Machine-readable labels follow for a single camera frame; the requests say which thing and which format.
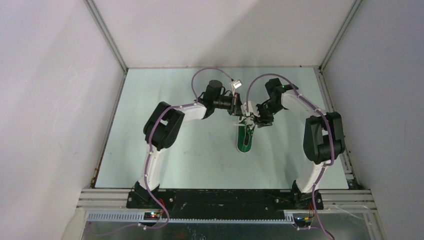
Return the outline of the green canvas sneaker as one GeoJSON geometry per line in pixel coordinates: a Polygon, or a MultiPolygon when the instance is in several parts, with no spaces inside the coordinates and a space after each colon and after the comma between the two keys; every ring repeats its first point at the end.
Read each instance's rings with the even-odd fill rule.
{"type": "Polygon", "coordinates": [[[243,127],[237,127],[236,148],[240,153],[245,154],[251,150],[253,134],[254,130],[245,130],[243,127]]]}

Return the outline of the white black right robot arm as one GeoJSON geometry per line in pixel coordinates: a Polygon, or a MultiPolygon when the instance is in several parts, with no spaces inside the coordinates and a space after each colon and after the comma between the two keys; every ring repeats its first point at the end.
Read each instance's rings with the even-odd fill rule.
{"type": "Polygon", "coordinates": [[[279,78],[266,84],[268,100],[261,104],[248,101],[246,110],[257,127],[271,126],[276,113],[292,112],[304,124],[302,148],[307,159],[303,173],[293,182],[291,204],[304,209],[316,195],[320,181],[336,158],[346,149],[341,115],[318,107],[291,82],[283,85],[279,78]]]}

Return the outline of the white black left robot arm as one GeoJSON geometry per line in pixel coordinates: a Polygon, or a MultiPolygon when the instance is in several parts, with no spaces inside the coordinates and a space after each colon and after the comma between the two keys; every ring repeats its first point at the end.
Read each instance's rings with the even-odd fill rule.
{"type": "Polygon", "coordinates": [[[242,115],[242,102],[236,89],[242,85],[240,80],[231,80],[229,95],[219,80],[210,80],[206,90],[194,103],[172,106],[160,102],[143,128],[147,143],[144,170],[134,184],[138,201],[145,208],[153,208],[158,202],[156,191],[160,186],[159,174],[164,162],[165,151],[176,141],[184,122],[204,120],[215,109],[226,110],[231,116],[242,115]]]}

